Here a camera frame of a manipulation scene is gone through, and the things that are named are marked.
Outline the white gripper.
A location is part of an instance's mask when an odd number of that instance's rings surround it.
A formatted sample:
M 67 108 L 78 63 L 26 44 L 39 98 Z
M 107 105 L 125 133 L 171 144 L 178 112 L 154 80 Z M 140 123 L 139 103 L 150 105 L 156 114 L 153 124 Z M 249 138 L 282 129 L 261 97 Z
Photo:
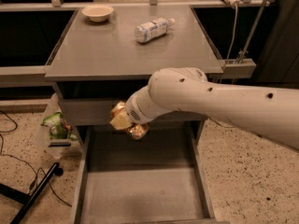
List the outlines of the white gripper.
M 137 124 L 152 122 L 173 111 L 169 98 L 152 85 L 147 85 L 132 94 L 125 103 L 125 110 L 111 112 L 110 124 L 115 130 L 125 130 L 132 126 L 132 122 Z

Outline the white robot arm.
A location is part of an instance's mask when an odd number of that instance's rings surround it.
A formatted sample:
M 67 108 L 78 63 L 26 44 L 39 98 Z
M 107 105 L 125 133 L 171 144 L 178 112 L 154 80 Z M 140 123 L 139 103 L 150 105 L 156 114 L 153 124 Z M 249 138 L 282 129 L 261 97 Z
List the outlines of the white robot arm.
M 299 148 L 299 90 L 209 82 L 198 68 L 165 68 L 111 110 L 110 124 L 128 130 L 173 112 L 193 112 L 286 147 Z

